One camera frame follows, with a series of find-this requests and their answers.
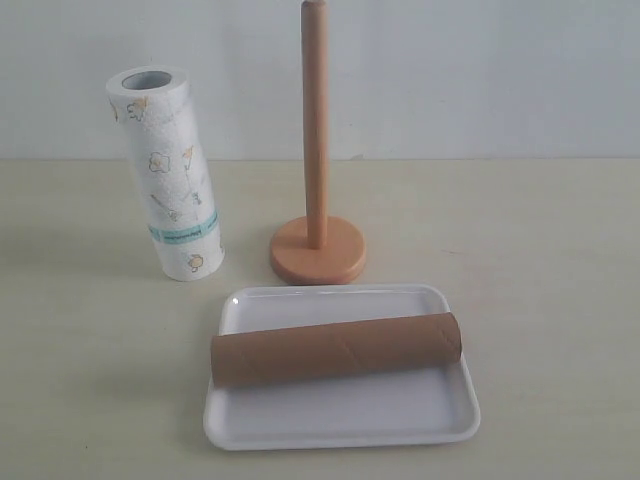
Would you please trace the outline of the printed paper towel roll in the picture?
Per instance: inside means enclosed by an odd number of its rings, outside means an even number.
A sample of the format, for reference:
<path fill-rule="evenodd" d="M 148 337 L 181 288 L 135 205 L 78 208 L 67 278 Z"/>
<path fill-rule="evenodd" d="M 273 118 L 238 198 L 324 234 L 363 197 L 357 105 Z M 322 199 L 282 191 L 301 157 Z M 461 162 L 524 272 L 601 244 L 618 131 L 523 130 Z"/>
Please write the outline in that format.
<path fill-rule="evenodd" d="M 187 73 L 139 67 L 113 76 L 106 91 L 162 270 L 177 281 L 211 275 L 224 249 Z"/>

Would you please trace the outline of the wooden paper towel holder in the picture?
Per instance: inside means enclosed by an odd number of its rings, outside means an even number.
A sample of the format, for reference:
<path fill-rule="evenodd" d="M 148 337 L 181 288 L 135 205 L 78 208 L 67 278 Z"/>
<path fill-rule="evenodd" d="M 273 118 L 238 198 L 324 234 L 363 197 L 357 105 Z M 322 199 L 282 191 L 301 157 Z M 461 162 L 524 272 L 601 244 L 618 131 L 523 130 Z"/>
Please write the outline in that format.
<path fill-rule="evenodd" d="M 329 182 L 328 7 L 301 4 L 303 153 L 306 214 L 270 241 L 270 264 L 292 285 L 347 284 L 362 272 L 366 244 L 349 221 L 331 216 Z"/>

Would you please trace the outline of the brown cardboard tube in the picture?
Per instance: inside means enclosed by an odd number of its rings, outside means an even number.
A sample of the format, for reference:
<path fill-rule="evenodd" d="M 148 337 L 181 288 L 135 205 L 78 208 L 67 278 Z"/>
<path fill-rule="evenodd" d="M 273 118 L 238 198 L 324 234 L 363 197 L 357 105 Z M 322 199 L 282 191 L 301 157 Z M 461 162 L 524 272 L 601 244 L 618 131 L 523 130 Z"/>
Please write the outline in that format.
<path fill-rule="evenodd" d="M 440 367 L 460 361 L 450 313 L 218 335 L 211 374 L 219 388 L 276 385 Z"/>

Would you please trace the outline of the white plastic tray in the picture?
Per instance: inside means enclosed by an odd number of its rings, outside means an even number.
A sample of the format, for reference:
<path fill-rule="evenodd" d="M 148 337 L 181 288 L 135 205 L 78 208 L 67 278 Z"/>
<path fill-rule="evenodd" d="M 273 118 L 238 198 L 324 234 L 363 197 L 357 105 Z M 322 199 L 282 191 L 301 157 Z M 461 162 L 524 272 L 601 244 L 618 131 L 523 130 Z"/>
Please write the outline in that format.
<path fill-rule="evenodd" d="M 449 311 L 424 284 L 251 287 L 224 304 L 219 333 Z M 480 407 L 464 360 L 440 368 L 238 390 L 209 386 L 208 440 L 228 451 L 433 445 L 471 438 Z"/>

